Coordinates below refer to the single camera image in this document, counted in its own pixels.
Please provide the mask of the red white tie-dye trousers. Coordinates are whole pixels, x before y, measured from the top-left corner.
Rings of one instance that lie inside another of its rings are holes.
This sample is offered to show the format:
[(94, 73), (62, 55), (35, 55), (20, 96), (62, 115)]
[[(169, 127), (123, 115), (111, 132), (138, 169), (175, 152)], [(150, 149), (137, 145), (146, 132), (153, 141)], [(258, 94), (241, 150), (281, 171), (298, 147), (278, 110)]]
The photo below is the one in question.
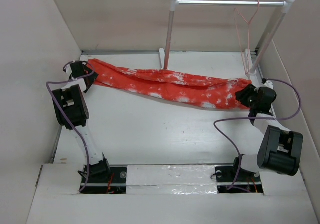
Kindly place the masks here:
[(246, 109), (236, 99), (236, 92), (252, 83), (243, 78), (222, 79), (164, 69), (118, 67), (96, 58), (89, 59), (88, 64), (98, 74), (96, 85), (203, 109)]

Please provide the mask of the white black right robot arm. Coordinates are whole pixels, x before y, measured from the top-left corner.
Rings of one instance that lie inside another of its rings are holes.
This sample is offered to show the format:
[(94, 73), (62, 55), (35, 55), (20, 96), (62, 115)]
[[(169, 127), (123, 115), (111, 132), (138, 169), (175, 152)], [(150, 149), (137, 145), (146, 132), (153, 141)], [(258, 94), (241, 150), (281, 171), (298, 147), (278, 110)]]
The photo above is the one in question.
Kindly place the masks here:
[(271, 107), (277, 98), (276, 92), (267, 86), (249, 84), (236, 92), (235, 97), (249, 108), (250, 123), (260, 130), (263, 140), (257, 154), (242, 154), (235, 158), (231, 168), (232, 177), (243, 181), (249, 174), (261, 171), (295, 176), (300, 167), (304, 137), (284, 127), (272, 115)]

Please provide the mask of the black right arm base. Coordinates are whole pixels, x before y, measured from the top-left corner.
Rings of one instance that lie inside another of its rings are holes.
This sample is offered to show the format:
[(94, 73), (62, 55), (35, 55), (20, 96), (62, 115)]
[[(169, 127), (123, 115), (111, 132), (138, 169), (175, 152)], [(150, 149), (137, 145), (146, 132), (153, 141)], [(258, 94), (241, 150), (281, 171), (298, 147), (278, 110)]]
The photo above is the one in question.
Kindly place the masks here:
[(219, 164), (214, 166), (210, 179), (216, 181), (219, 194), (263, 194), (263, 185), (260, 176), (238, 170), (239, 158), (233, 164)]

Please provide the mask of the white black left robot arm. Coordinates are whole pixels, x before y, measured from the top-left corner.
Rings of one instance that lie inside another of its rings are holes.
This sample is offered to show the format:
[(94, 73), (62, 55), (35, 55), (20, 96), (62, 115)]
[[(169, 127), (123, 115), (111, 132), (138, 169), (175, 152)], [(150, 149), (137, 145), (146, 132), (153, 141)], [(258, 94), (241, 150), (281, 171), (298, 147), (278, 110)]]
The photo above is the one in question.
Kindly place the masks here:
[(69, 75), (69, 80), (60, 82), (61, 88), (47, 89), (52, 97), (55, 115), (58, 123), (72, 133), (86, 158), (86, 165), (78, 173), (86, 183), (104, 183), (112, 177), (110, 164), (104, 153), (98, 149), (89, 129), (90, 118), (84, 94), (98, 78), (94, 67), (87, 61), (71, 61), (63, 67)]

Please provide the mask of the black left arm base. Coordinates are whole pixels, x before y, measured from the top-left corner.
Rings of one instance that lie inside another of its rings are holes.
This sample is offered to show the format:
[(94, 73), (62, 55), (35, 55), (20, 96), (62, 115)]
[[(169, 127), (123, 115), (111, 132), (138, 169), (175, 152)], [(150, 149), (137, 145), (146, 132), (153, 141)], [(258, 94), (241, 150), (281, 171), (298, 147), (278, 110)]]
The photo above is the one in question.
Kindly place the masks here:
[(81, 194), (106, 194), (122, 195), (127, 193), (127, 165), (107, 165), (108, 162), (101, 160), (99, 163), (91, 165), (87, 179), (87, 165), (83, 170), (79, 170), (81, 183), (79, 192)]

